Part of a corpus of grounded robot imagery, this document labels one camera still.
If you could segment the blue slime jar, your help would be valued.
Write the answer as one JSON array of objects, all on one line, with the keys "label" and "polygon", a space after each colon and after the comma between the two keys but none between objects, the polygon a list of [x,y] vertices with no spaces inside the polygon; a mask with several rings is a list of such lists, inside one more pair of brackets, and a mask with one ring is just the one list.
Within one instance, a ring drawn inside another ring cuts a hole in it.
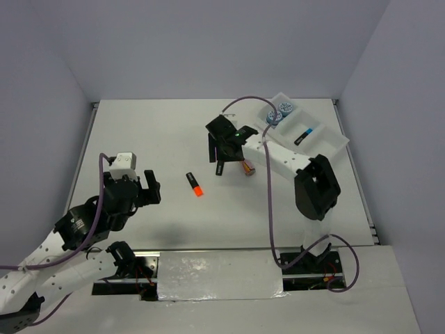
[{"label": "blue slime jar", "polygon": [[285,118],[293,112],[294,107],[293,107],[292,103],[280,102],[278,104],[278,110],[282,114],[282,117]]},{"label": "blue slime jar", "polygon": [[283,120],[283,115],[280,111],[269,111],[266,116],[266,122],[272,127],[276,127]]}]

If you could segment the blue highlighter marker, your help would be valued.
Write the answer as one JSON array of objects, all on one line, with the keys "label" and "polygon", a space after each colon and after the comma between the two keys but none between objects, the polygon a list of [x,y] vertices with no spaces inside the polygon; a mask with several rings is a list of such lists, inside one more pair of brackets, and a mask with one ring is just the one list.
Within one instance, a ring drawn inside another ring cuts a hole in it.
[{"label": "blue highlighter marker", "polygon": [[313,132],[312,128],[308,128],[305,132],[303,132],[297,139],[294,141],[294,144],[299,146],[304,139],[306,139]]}]

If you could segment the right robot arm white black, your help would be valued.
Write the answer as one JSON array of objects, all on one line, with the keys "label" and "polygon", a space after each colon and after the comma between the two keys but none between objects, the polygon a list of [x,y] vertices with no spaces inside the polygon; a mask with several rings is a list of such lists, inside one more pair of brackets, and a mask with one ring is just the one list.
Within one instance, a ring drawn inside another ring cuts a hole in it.
[{"label": "right robot arm white black", "polygon": [[[285,270],[302,260],[306,270],[320,271],[331,250],[330,212],[341,193],[329,159],[321,154],[309,157],[296,153],[267,140],[265,134],[247,125],[237,129],[223,115],[208,123],[206,129],[209,133],[210,161],[247,159],[266,167],[269,239],[276,265]],[[272,173],[277,173],[293,186],[296,208],[304,225],[300,254],[287,264],[277,256],[273,236]]]}]

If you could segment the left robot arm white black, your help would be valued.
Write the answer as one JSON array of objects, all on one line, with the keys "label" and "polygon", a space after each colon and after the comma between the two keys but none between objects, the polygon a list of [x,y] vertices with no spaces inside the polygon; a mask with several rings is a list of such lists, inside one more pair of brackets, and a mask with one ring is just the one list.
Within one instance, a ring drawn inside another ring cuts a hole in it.
[{"label": "left robot arm white black", "polygon": [[161,201],[161,185],[153,170],[145,170],[148,187],[125,175],[102,175],[100,196],[69,209],[48,238],[21,264],[1,278],[1,332],[18,333],[40,324],[42,310],[56,299],[96,280],[144,278],[151,285],[156,265],[136,257],[124,241],[93,254],[96,243],[123,229],[141,207]]}]

